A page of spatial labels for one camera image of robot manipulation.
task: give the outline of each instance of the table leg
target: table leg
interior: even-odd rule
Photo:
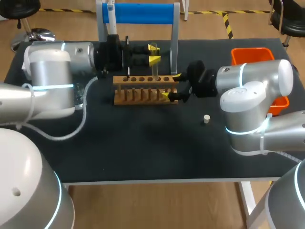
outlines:
[[[267,192],[256,205],[250,181],[238,182],[238,185],[246,214],[247,228],[258,229],[266,219],[264,203]]]
[[[266,212],[265,212],[266,194],[267,192],[258,202],[256,207],[253,209],[252,213],[247,217],[246,223],[248,229],[259,229],[259,227],[266,220]]]

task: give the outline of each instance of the stool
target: stool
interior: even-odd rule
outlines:
[[[18,20],[17,28],[23,25],[25,32],[18,34],[11,42],[11,49],[16,52],[21,42],[51,41],[55,35],[42,28],[31,29],[27,17],[35,14],[41,7],[39,0],[0,0],[0,16]]]
[[[269,23],[279,30],[280,34],[287,35],[284,47],[288,47],[291,37],[305,37],[305,8],[293,0],[269,0],[269,3]]]

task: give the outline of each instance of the orange container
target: orange container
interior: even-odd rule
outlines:
[[[275,58],[268,48],[240,48],[232,49],[232,65],[239,65],[243,63],[254,63],[260,61],[273,61]],[[268,113],[277,116],[283,109],[289,106],[287,97],[277,98],[271,105]]]

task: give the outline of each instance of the table surface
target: table surface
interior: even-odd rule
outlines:
[[[151,41],[131,42],[143,45]],[[159,74],[168,75],[169,42],[157,41],[162,51]],[[24,43],[11,64],[6,83],[26,82],[21,70]],[[279,39],[233,39],[179,41],[178,72],[191,61],[203,60],[207,68],[218,69],[231,64],[231,49],[267,47],[275,59],[288,59]],[[150,75],[151,70],[133,68],[131,75]],[[290,106],[283,113],[305,109],[304,88],[295,73],[294,87],[288,96]],[[112,78],[92,85],[88,95],[88,118],[83,130],[74,138],[49,141],[32,130],[21,129],[31,139],[62,182],[110,181],[240,181],[252,178],[281,177],[295,163],[270,153],[267,156],[241,156],[230,147],[220,110],[219,97],[160,106],[114,106]],[[205,114],[208,125],[200,125]],[[81,111],[58,120],[32,121],[50,135],[66,135],[81,122]],[[304,152],[290,152],[299,159]]]

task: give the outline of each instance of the white cable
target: white cable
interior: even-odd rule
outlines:
[[[82,120],[80,125],[76,128],[75,131],[73,131],[72,133],[66,135],[66,136],[61,136],[61,137],[54,137],[51,135],[48,135],[47,133],[43,132],[42,130],[40,130],[39,128],[28,124],[28,123],[17,123],[17,122],[13,122],[13,123],[4,123],[4,124],[0,124],[0,125],[22,125],[25,126],[29,129],[32,129],[34,131],[36,131],[38,134],[42,135],[43,137],[51,140],[51,141],[64,141],[67,140],[75,135],[77,135],[80,130],[84,127],[85,123],[86,123],[86,118],[87,118],[87,93],[88,93],[88,89],[90,88],[90,86],[93,84],[93,82],[97,81],[98,78],[94,77],[92,78],[86,85],[85,89],[84,89],[84,95],[83,95],[83,113],[82,113]]]
[[[264,155],[266,155],[266,153],[264,152],[264,136],[265,136],[265,131],[268,127],[270,118],[272,118],[272,113],[267,114],[266,123],[261,130],[261,138],[260,138],[259,146],[260,146],[261,154],[264,154]]]
[[[296,157],[294,157],[294,156],[292,156],[292,155],[290,155],[290,154],[288,154],[288,153],[286,153],[286,152],[276,151],[275,153],[276,153],[276,154],[279,154],[279,155],[282,155],[282,156],[284,156],[284,157],[287,157],[287,158],[289,158],[290,160],[295,161],[296,163],[302,162],[302,160],[300,160],[300,159],[298,159],[298,158],[296,158]]]

